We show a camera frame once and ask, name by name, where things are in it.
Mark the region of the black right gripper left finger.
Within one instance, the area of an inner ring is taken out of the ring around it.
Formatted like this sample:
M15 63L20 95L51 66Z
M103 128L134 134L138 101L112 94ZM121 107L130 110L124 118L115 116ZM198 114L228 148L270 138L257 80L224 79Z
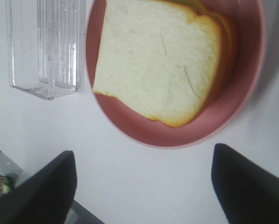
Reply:
M74 153L64 151L0 198L0 224L63 224L76 188Z

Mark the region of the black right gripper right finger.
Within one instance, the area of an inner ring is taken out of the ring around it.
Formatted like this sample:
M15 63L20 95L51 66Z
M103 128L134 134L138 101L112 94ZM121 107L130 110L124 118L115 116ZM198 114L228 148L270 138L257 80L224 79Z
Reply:
M230 146L215 144L211 180L230 224L279 224L279 178Z

